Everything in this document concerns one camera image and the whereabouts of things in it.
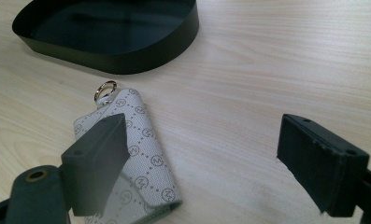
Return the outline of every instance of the black tray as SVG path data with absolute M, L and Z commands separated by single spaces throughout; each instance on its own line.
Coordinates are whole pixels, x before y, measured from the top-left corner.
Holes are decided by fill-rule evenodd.
M 195 0 L 34 0 L 12 25 L 36 52 L 123 75 L 173 60 L 198 28 Z

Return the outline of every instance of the monogram pattern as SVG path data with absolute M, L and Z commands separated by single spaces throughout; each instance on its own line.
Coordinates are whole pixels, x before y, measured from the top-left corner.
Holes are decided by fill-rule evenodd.
M 109 196 L 104 214 L 86 217 L 86 224 L 149 223 L 151 217 L 182 203 L 138 91 L 121 90 L 111 104 L 77 119 L 77 139 L 98 120 L 120 113 L 126 118 L 131 157 Z

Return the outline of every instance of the gray wallet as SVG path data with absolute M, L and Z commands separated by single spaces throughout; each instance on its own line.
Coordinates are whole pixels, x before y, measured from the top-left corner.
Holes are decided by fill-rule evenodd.
M 100 95 L 107 89 L 110 92 Z M 152 129 L 138 91 L 104 83 L 94 96 L 97 110 L 74 122 L 77 140 L 100 119 L 123 113 L 131 155 L 110 193 L 104 214 L 86 217 L 86 224 L 153 223 L 181 205 L 182 199 Z

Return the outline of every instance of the keychain ring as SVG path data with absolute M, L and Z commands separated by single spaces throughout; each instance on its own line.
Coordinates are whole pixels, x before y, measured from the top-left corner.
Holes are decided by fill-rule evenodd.
M 95 95 L 94 95 L 94 101 L 97 103 L 97 100 L 100 99 L 100 94 L 103 90 L 106 90 L 108 88 L 108 85 L 112 85 L 112 91 L 108 94 L 106 94 L 105 96 L 103 97 L 106 97 L 106 96 L 109 96 L 110 94 L 112 94 L 113 92 L 115 92 L 116 88 L 117 88 L 117 84 L 115 81 L 107 81 L 105 82 L 103 85 L 101 85 L 98 90 L 95 92 Z

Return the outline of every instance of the wooden table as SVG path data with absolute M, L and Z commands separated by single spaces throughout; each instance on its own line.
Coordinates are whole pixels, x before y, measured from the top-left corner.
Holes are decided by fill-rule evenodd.
M 29 2 L 0 0 L 0 201 L 23 171 L 60 164 L 113 79 L 143 96 L 184 197 L 158 223 L 359 223 L 360 209 L 321 215 L 276 156 L 284 113 L 371 156 L 371 0 L 199 0 L 192 45 L 133 76 L 31 51 L 11 30 Z

